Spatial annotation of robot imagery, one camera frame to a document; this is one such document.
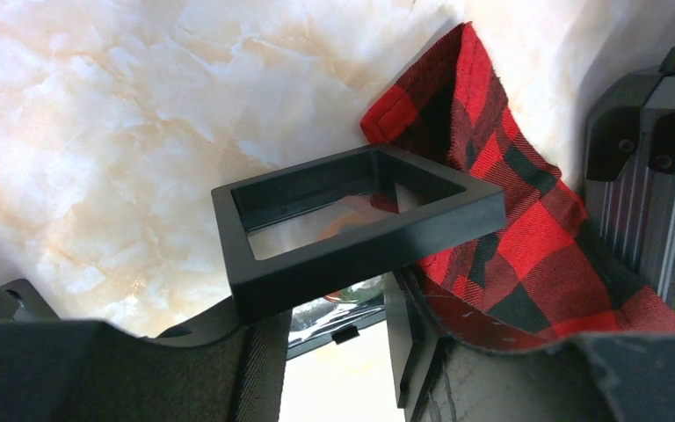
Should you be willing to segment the red black plaid shirt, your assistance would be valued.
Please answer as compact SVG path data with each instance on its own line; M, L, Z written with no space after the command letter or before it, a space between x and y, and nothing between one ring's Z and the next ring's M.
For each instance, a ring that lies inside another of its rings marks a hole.
M462 342L517 351L578 333L675 334L675 312L605 247L560 169L522 134L470 23L436 41L369 107L367 141L470 177L441 226L471 238L414 267L423 303Z

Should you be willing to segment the black square brooch box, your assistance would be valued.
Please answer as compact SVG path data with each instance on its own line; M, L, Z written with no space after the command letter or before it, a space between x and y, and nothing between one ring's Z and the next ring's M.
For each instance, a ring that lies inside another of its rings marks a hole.
M323 297L501 229L503 190L391 146L369 146L211 192L236 319L288 313L287 357L380 322L381 294Z

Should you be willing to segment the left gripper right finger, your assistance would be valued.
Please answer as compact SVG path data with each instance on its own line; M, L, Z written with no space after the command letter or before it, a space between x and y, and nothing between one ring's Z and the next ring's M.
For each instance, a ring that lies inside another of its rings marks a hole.
M675 421L675 333L550 342L408 269L385 286L396 405L409 421Z

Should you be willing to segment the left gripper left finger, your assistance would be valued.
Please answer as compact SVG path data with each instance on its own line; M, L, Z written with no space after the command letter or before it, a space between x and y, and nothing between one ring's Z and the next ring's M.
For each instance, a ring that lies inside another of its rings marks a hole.
M241 325L227 300L172 338L0 323L0 421L275 421L290 319Z

